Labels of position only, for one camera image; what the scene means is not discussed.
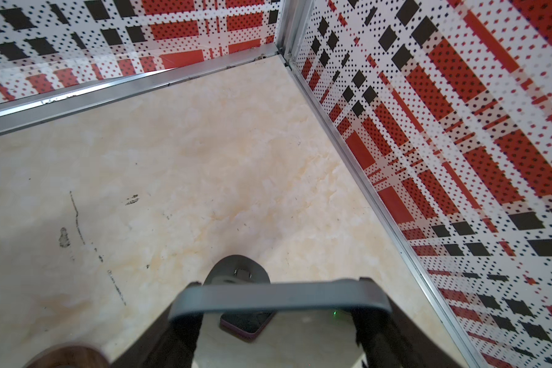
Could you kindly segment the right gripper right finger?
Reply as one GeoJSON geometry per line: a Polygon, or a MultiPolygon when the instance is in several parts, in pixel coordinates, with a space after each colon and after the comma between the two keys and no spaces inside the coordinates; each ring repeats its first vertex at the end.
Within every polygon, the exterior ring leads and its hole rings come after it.
{"type": "Polygon", "coordinates": [[[351,316],[362,367],[460,367],[394,303],[392,311],[356,308],[351,316]]]}

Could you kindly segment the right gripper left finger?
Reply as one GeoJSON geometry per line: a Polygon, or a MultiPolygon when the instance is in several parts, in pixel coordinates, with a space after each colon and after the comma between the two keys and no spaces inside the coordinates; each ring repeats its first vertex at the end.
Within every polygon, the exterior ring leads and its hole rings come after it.
{"type": "Polygon", "coordinates": [[[170,309],[169,305],[111,367],[193,366],[202,314],[170,319],[170,309]]]}

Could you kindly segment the black phone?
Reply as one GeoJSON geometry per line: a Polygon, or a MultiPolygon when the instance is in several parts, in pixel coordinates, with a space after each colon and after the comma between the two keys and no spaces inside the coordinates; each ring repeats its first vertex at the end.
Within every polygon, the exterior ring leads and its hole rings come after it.
{"type": "Polygon", "coordinates": [[[386,293],[368,280],[329,282],[253,283],[217,276],[205,285],[181,291],[170,305],[168,321],[210,313],[345,310],[384,325],[392,314],[386,293]]]}

